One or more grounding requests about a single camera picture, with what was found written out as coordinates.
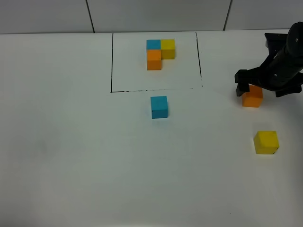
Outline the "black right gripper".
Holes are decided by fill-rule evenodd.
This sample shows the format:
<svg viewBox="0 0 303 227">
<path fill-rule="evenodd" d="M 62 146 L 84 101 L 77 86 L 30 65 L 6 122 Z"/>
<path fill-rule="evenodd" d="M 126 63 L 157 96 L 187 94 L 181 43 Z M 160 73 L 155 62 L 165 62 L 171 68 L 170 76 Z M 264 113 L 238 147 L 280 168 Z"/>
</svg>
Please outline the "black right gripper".
<svg viewBox="0 0 303 227">
<path fill-rule="evenodd" d="M 276 91 L 276 97 L 298 94 L 302 91 L 303 23 L 294 23 L 287 33 L 284 47 L 276 55 L 268 55 L 259 68 L 238 70 L 235 74 L 236 95 L 250 92 L 250 85 Z"/>
</svg>

